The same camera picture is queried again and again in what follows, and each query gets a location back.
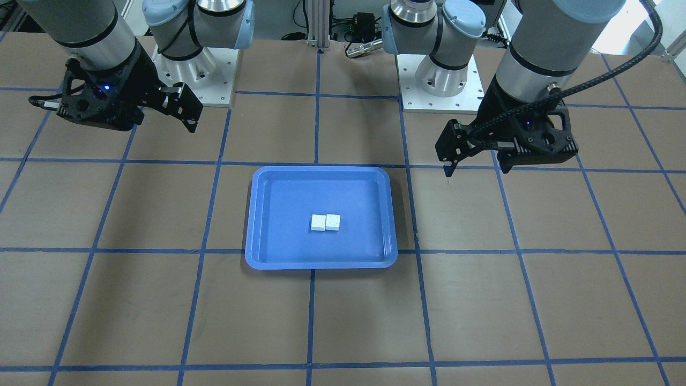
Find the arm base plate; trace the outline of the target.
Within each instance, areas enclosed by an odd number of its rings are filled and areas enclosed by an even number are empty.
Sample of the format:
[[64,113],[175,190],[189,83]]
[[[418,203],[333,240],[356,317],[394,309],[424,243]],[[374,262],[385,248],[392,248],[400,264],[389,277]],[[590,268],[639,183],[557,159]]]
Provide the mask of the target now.
[[172,61],[154,52],[152,62],[165,85],[181,81],[204,107],[229,108],[233,104],[240,53],[237,49],[205,47],[195,58]]

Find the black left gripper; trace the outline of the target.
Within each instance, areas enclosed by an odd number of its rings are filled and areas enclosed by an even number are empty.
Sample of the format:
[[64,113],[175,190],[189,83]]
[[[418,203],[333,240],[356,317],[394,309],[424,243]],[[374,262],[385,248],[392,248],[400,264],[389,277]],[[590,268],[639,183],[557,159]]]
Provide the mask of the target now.
[[451,119],[439,134],[435,152],[446,177],[453,176],[461,161],[488,150],[497,151],[502,173],[515,166],[561,164],[579,152],[563,100],[491,124],[476,133],[474,140],[468,139],[470,133],[470,125]]

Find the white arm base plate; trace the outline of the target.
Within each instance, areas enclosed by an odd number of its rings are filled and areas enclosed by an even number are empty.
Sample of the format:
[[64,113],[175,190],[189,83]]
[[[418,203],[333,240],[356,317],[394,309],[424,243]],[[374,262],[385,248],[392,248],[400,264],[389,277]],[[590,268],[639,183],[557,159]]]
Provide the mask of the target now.
[[439,68],[427,55],[397,55],[405,112],[475,114],[484,88],[475,57],[458,70]]

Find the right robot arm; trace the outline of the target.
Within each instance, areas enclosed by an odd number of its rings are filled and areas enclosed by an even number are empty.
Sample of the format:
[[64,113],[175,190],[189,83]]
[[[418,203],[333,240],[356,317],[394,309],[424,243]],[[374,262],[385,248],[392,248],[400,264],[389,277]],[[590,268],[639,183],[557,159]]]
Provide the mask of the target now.
[[247,49],[253,1],[144,1],[156,40],[154,63],[112,1],[20,1],[69,55],[61,90],[29,103],[74,124],[129,131],[151,108],[194,133],[203,103],[194,88],[212,78],[210,49]]

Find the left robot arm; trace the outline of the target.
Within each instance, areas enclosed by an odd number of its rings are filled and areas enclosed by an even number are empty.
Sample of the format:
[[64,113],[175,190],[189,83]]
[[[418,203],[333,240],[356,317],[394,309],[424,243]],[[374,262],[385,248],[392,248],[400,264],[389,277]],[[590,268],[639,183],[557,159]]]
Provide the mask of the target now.
[[[662,21],[652,1],[642,5],[654,27],[644,49],[580,85],[566,83],[581,65],[623,1],[516,1],[522,18],[470,124],[449,120],[435,144],[451,177],[456,166],[496,151],[502,173],[522,165],[561,164],[578,154],[564,98],[585,91],[640,63],[661,42]],[[463,80],[476,43],[487,30],[483,10],[471,1],[391,1],[382,13],[389,54],[424,55],[422,87],[438,93],[439,79]]]

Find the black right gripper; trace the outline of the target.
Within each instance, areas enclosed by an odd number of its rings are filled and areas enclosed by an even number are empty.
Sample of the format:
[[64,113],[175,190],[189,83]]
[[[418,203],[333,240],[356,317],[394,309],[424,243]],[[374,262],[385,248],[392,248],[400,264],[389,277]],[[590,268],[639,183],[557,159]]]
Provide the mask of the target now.
[[197,130],[204,105],[186,85],[161,86],[154,63],[140,42],[115,68],[88,71],[75,58],[65,64],[62,97],[56,114],[69,122],[102,129],[128,131],[140,125],[140,107],[181,121],[187,131]]

